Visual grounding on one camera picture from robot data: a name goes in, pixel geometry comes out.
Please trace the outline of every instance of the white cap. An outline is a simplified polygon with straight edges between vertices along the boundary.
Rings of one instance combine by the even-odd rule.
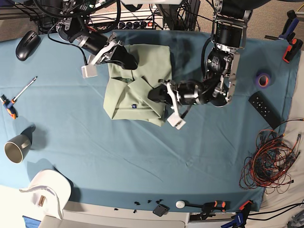
[[[31,194],[31,201],[46,215],[63,218],[63,208],[71,195],[71,185],[59,172],[42,170],[36,174],[27,188],[19,189]]]
[[[175,205],[177,208],[182,209],[185,207],[186,203],[184,201],[177,201]]]

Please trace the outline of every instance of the white sheet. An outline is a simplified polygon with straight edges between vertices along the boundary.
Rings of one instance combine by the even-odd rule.
[[[289,119],[304,118],[304,52],[301,52],[299,69],[297,74],[297,82],[295,85],[294,96],[291,104]],[[299,155],[297,161],[289,170],[292,180],[295,182],[290,185],[287,192],[278,194],[276,191],[272,194],[264,194],[260,212],[272,211],[281,207],[300,203],[304,200],[304,122],[289,122],[285,130],[285,139],[295,143],[297,135],[302,133],[302,142],[299,150],[303,153]],[[247,220],[246,228],[283,228],[293,215],[303,210],[300,207],[294,208],[277,218],[269,221],[253,221]],[[266,219],[277,213],[252,216],[253,218]]]

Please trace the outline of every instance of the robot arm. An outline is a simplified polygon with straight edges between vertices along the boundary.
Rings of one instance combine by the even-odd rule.
[[[174,113],[168,118],[168,122],[173,127],[180,129],[185,124],[183,120],[185,114],[178,112],[182,105],[191,106],[211,102],[217,107],[222,107],[231,102],[237,82],[236,75],[240,58],[238,49],[243,49],[246,45],[247,24],[252,15],[252,9],[268,1],[270,0],[217,1],[211,37],[207,39],[202,50],[201,82],[196,80],[180,83],[162,82],[163,85],[153,89],[148,95],[148,98],[155,102],[165,102],[173,106]],[[214,47],[205,61],[205,51],[210,42]],[[172,101],[172,92],[175,94],[177,104]]]
[[[82,0],[65,1],[63,3],[63,12],[79,12],[90,7],[85,4],[81,5],[81,3]],[[82,67],[84,78],[97,75],[95,64],[113,63],[123,69],[137,69],[138,63],[135,57],[127,52],[122,41],[117,40],[115,33],[108,38],[103,34],[99,34],[95,29],[88,27],[88,22],[89,15],[63,18],[56,27],[62,39],[70,43],[77,40],[79,47],[91,53],[88,65]]]

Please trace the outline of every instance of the blue clamp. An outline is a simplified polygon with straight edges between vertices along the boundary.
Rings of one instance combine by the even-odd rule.
[[[294,32],[295,27],[299,23],[299,19],[296,17],[294,10],[288,11],[287,16],[288,19],[285,23],[282,34],[279,36],[279,39],[288,39],[289,36]]]
[[[221,227],[222,228],[229,228],[229,227],[245,228],[252,204],[253,204],[253,202],[251,200],[248,200],[247,202],[245,202],[242,206],[239,207],[239,209],[241,211],[239,211],[235,216],[232,216],[233,221],[231,221],[225,225],[222,225]]]
[[[229,227],[240,227],[242,224],[244,223],[244,218],[243,218],[243,214],[241,212],[239,212],[233,221],[225,224],[225,225],[222,225],[220,227],[222,228],[229,228]]]

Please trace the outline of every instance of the white ball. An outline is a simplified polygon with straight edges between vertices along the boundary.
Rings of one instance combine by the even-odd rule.
[[[185,207],[186,204],[184,201],[177,201],[175,205],[177,208],[182,209]]]

